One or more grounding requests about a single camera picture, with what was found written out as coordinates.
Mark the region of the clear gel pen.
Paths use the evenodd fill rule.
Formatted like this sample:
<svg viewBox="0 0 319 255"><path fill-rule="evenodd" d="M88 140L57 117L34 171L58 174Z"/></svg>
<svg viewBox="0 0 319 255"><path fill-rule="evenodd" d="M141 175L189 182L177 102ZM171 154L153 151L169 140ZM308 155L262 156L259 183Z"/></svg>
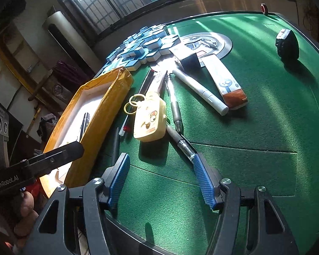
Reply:
<svg viewBox="0 0 319 255"><path fill-rule="evenodd" d="M181 134L179 134L170 124L167 123L166 131L171 137L175 145L184 153L184 155L193 162L197 151L193 148L189 141L186 140Z"/></svg>

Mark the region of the black red-tip pen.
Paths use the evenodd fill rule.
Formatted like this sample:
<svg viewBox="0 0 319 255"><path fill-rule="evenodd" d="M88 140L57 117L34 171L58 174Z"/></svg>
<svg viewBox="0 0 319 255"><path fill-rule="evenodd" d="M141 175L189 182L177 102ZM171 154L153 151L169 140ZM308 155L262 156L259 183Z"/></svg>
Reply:
<svg viewBox="0 0 319 255"><path fill-rule="evenodd" d="M153 76L154 76L154 71L152 69L150 69L145 77L145 79L143 80L141 87L138 91L138 94L146 94L152 80L153 80ZM132 121L134 120L134 117L132 117L131 115L127 115L125 117L124 123L122 124L122 128L119 131L119 135L120 136L124 136L125 134L131 132L132 130Z"/></svg>

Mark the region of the black rod-shaped pen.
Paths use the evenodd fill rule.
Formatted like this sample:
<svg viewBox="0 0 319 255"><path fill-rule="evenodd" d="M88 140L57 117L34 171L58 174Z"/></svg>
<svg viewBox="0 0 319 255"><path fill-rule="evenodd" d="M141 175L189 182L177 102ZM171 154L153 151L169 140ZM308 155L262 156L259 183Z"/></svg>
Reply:
<svg viewBox="0 0 319 255"><path fill-rule="evenodd" d="M79 133L79 138L78 141L80 142L83 138L83 135L88 127L88 124L90 122L90 114L86 112L83 116L82 124L80 126L80 133Z"/></svg>

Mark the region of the cream cartoon keychain case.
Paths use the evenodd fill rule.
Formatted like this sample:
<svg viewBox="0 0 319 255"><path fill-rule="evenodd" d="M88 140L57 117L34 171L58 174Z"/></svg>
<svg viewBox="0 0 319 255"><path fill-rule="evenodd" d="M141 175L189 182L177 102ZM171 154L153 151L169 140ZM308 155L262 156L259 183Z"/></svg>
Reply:
<svg viewBox="0 0 319 255"><path fill-rule="evenodd" d="M141 142L164 137L167 126L167 105L158 93L152 92L137 102L133 136Z"/></svg>

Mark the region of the yellow taped cardboard box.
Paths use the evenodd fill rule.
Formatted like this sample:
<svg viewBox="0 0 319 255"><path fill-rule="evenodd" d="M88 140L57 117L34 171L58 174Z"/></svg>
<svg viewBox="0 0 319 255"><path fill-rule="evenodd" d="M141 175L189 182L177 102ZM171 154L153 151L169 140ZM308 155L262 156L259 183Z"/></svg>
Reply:
<svg viewBox="0 0 319 255"><path fill-rule="evenodd" d="M103 141L134 82L125 67L118 67L82 85L53 129L44 152L78 141L84 154L40 178L47 197L59 184L85 185Z"/></svg>

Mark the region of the black grip gel pen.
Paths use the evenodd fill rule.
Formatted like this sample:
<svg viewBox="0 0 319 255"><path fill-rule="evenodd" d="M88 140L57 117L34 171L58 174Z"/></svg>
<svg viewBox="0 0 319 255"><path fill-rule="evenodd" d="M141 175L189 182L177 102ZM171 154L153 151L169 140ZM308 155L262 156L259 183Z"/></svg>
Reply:
<svg viewBox="0 0 319 255"><path fill-rule="evenodd" d="M172 110L173 122L175 124L175 129L179 134L181 134L183 131L183 124L182 124L180 107L176 98L175 89L173 87L171 75L168 72L165 77L165 83L166 83L169 98L171 100L171 110Z"/></svg>

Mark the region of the white marker pen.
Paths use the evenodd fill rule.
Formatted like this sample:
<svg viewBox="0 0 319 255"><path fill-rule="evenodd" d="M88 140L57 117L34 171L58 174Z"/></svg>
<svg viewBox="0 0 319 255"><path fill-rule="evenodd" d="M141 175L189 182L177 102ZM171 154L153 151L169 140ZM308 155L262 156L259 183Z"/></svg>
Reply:
<svg viewBox="0 0 319 255"><path fill-rule="evenodd" d="M197 95L205 100L213 109L215 109L221 116L225 116L229 108L218 97L216 97L211 91L205 88L197 80L191 76L186 75L178 68L173 69L172 73L190 87Z"/></svg>

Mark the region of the white glue tube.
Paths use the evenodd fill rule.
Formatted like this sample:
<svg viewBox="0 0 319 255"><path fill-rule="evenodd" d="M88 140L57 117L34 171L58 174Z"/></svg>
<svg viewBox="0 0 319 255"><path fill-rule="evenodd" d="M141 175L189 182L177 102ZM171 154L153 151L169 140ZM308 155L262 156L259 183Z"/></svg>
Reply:
<svg viewBox="0 0 319 255"><path fill-rule="evenodd" d="M148 91L146 92L147 96L150 96L151 94L154 94L154 93L160 95L166 74L167 74L166 70L159 71L155 74L155 76L154 76L154 78L153 78L153 80L148 88Z"/></svg>

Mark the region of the small dark card box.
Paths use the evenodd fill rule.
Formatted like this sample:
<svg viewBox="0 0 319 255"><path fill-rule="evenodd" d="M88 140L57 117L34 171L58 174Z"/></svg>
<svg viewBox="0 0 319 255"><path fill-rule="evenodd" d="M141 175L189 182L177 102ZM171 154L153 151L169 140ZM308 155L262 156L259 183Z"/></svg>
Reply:
<svg viewBox="0 0 319 255"><path fill-rule="evenodd" d="M192 53L190 55L186 55L180 59L180 63L182 68L185 71L194 71L201 68L198 56L196 53Z"/></svg>

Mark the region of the round silver table centre plate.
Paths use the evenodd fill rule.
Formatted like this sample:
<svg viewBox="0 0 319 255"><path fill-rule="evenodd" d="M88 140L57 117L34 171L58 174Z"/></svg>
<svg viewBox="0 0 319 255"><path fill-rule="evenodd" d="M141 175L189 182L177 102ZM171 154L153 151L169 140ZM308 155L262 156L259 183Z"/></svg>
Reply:
<svg viewBox="0 0 319 255"><path fill-rule="evenodd" d="M222 59L231 52L233 43L231 39L221 33L199 32L180 37L181 43L193 50L204 67L203 58L215 55Z"/></svg>

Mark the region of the white air conditioner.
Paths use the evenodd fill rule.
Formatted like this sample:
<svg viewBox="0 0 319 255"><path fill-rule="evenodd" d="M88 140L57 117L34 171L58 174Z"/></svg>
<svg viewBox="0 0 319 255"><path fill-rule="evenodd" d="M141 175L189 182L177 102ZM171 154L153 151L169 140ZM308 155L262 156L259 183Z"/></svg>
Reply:
<svg viewBox="0 0 319 255"><path fill-rule="evenodd" d="M88 76L100 71L103 64L61 11L50 15L43 28Z"/></svg>

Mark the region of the pile of blue mahjong tiles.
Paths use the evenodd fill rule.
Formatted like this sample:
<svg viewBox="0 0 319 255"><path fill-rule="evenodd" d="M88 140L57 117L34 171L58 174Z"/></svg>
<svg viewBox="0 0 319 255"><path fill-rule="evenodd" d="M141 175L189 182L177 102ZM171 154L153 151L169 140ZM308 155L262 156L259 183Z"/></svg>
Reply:
<svg viewBox="0 0 319 255"><path fill-rule="evenodd" d="M171 29L165 24L142 27L107 56L106 63L96 76L120 67L125 67L130 72L136 71L142 65L170 54L170 49L180 42L179 35L171 33Z"/></svg>

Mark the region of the black dome-shaped device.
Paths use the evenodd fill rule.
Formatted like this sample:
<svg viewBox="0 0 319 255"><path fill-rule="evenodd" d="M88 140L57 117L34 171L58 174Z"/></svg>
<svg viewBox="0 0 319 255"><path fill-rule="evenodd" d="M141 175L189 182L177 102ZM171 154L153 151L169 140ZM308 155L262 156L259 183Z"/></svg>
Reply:
<svg viewBox="0 0 319 255"><path fill-rule="evenodd" d="M299 58L299 42L290 29L281 29L275 39L277 54L283 61L295 61Z"/></svg>

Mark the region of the red tape roll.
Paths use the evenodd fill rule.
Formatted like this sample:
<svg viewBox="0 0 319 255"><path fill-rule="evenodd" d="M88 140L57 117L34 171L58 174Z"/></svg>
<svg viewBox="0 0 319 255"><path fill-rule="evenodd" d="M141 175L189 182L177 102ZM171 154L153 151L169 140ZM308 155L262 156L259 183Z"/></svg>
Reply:
<svg viewBox="0 0 319 255"><path fill-rule="evenodd" d="M268 7L266 6L265 3L261 3L261 12L267 16L269 14L269 10L268 10Z"/></svg>

